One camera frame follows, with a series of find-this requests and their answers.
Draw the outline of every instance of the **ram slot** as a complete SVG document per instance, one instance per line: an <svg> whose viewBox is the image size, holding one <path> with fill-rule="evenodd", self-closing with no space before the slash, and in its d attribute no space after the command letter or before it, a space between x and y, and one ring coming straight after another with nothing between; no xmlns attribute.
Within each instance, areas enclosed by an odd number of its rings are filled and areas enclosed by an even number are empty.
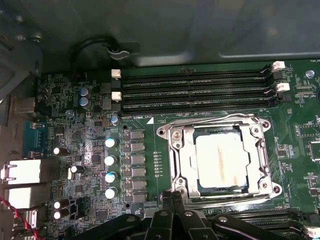
<svg viewBox="0 0 320 240"><path fill-rule="evenodd" d="M124 95L123 103L136 104L161 104L166 102L184 101L210 101L231 98L267 98L274 94L273 91L265 93L265 88L258 89L203 89L197 91L167 91L159 94L133 94Z"/></svg>
<svg viewBox="0 0 320 240"><path fill-rule="evenodd" d="M214 103L199 103L189 102L185 104L170 104L170 105L123 105L122 115L146 115L146 114L169 114L169 113L183 113L183 112L212 112L224 111L226 109L257 109L269 108L275 105L275 99L267 100L247 100L234 102L214 102Z"/></svg>
<svg viewBox="0 0 320 240"><path fill-rule="evenodd" d="M192 72L190 75L174 73L174 74L159 74L159 75L146 75L146 76L130 76L127 77L126 83L128 84L141 84L147 82L159 81L180 81L181 79L203 79L203 78L265 78L268 71L263 69L254 70L238 70L238 71L212 71L212 72Z"/></svg>
<svg viewBox="0 0 320 240"><path fill-rule="evenodd" d="M122 85L123 94L137 93L158 93L168 90L188 91L201 90L203 88L244 88L244 87L266 87L269 81L265 82L260 78L245 79L201 79L201 80L180 80L180 81L161 81L148 82L143 84L124 84Z"/></svg>

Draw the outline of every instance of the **integrated circuit chip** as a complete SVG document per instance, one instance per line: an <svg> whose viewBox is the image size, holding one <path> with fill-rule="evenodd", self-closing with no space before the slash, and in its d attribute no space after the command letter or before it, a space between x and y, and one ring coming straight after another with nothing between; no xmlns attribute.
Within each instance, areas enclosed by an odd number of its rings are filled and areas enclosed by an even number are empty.
<svg viewBox="0 0 320 240"><path fill-rule="evenodd" d="M133 177L143 177L146 175L146 169L144 167L132 168Z"/></svg>
<svg viewBox="0 0 320 240"><path fill-rule="evenodd" d="M102 119L102 127L103 127L103 128L110 127L110 118L104 117L104 118Z"/></svg>
<svg viewBox="0 0 320 240"><path fill-rule="evenodd" d="M131 177L131 176L132 176L132 170L129 169L129 170L123 171L123 175L124 175L125 177Z"/></svg>
<svg viewBox="0 0 320 240"><path fill-rule="evenodd" d="M123 152L124 153L130 153L131 152L131 147L130 146L124 146L123 147Z"/></svg>
<svg viewBox="0 0 320 240"><path fill-rule="evenodd" d="M123 164L131 164L131 157L130 154L125 154L122 159Z"/></svg>
<svg viewBox="0 0 320 240"><path fill-rule="evenodd" d="M81 131L75 131L72 133L72 140L73 141L79 141L82 139L82 132Z"/></svg>
<svg viewBox="0 0 320 240"><path fill-rule="evenodd" d="M74 187L74 191L76 193L82 193L83 190L84 190L84 186L83 185L77 185L77 186Z"/></svg>
<svg viewBox="0 0 320 240"><path fill-rule="evenodd" d="M104 220L106 220L107 216L108 216L108 211L106 211L106 210L97 211L97 212L95 213L95 218L96 218L97 220L99 220L99 221L104 221Z"/></svg>
<svg viewBox="0 0 320 240"><path fill-rule="evenodd" d="M101 107L99 106L99 105L95 105L94 107L93 107L93 112L94 113L101 113Z"/></svg>
<svg viewBox="0 0 320 240"><path fill-rule="evenodd" d="M65 134L65 128L62 125L56 126L54 128L54 134L56 136L63 136Z"/></svg>
<svg viewBox="0 0 320 240"><path fill-rule="evenodd" d="M312 141L309 146L312 160L320 161L320 141Z"/></svg>
<svg viewBox="0 0 320 240"><path fill-rule="evenodd" d="M124 141L130 141L130 135L126 134L126 135L123 135L122 139Z"/></svg>
<svg viewBox="0 0 320 240"><path fill-rule="evenodd" d="M74 156L73 159L75 162L80 162L81 161L81 156Z"/></svg>
<svg viewBox="0 0 320 240"><path fill-rule="evenodd" d="M132 189L132 182L126 182L123 184L124 189Z"/></svg>
<svg viewBox="0 0 320 240"><path fill-rule="evenodd" d="M123 201L125 203L131 203L133 200L134 199L133 199L132 195L125 195L124 198L123 198Z"/></svg>
<svg viewBox="0 0 320 240"><path fill-rule="evenodd" d="M145 155L132 155L131 156L132 164L144 164L145 163Z"/></svg>
<svg viewBox="0 0 320 240"><path fill-rule="evenodd" d="M102 121L95 121L94 126L95 127L102 127Z"/></svg>
<svg viewBox="0 0 320 240"><path fill-rule="evenodd" d="M133 181L133 190L141 190L146 188L146 181L139 180Z"/></svg>
<svg viewBox="0 0 320 240"><path fill-rule="evenodd" d="M130 136L132 140L136 140L136 139L143 139L145 137L145 134L144 134L144 131L139 130L139 131L130 132Z"/></svg>
<svg viewBox="0 0 320 240"><path fill-rule="evenodd" d="M144 150L145 150L145 144L143 142L131 144L131 151L132 152L143 152Z"/></svg>
<svg viewBox="0 0 320 240"><path fill-rule="evenodd" d="M147 195L144 192L139 192L133 195L134 203L145 203L147 199Z"/></svg>
<svg viewBox="0 0 320 240"><path fill-rule="evenodd" d="M92 155L92 156L91 156L91 162L92 162L93 164L99 164L99 163L101 163L101 157L100 157L100 155L98 155L98 154Z"/></svg>

